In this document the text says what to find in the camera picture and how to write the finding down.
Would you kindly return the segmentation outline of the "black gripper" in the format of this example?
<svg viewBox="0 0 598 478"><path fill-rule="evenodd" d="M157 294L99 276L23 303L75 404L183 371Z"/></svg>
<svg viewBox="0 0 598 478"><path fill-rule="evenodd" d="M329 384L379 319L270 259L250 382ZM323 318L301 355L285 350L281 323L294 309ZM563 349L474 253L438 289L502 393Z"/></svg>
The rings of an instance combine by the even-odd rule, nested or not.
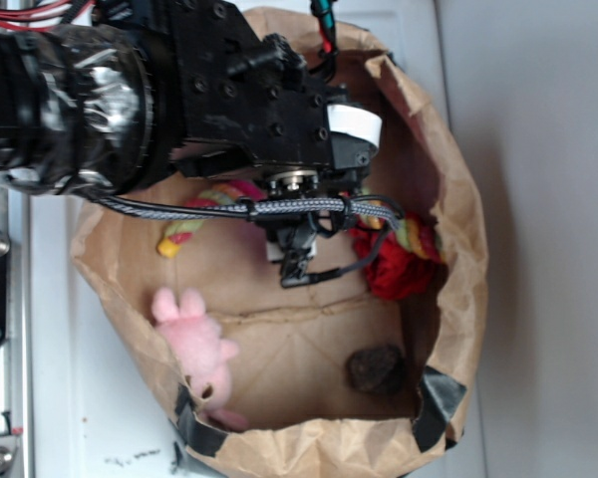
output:
<svg viewBox="0 0 598 478"><path fill-rule="evenodd" d="M283 36L258 36L232 3L168 3L180 107L169 162L186 177L254 181L268 194L263 215L305 223L326 212L341 229L369 206L360 188L381 122L332 85L333 8L315 1L311 11L321 41L314 67Z"/></svg>

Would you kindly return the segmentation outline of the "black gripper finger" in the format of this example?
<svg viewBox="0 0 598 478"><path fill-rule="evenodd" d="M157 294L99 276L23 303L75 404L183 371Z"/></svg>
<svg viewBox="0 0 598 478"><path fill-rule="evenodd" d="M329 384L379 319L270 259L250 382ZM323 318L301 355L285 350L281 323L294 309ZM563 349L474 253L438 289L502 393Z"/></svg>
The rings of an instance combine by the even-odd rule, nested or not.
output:
<svg viewBox="0 0 598 478"><path fill-rule="evenodd" d="M310 283L307 268L316 255L316 236L310 226L286 226L266 231L266 257L280 267L282 288Z"/></svg>

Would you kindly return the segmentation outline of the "black taped robot arm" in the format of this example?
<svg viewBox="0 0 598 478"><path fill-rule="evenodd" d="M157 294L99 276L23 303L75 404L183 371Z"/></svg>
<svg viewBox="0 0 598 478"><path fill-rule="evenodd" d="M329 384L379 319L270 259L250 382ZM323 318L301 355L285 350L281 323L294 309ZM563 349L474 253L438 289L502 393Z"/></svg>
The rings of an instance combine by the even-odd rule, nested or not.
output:
<svg viewBox="0 0 598 478"><path fill-rule="evenodd" d="M0 171L28 194L71 194L160 220L241 217L267 233L286 288L318 237L371 213L361 195L381 119L330 85L327 1L312 3L322 63L259 37L226 1L96 1L78 26L0 10Z"/></svg>

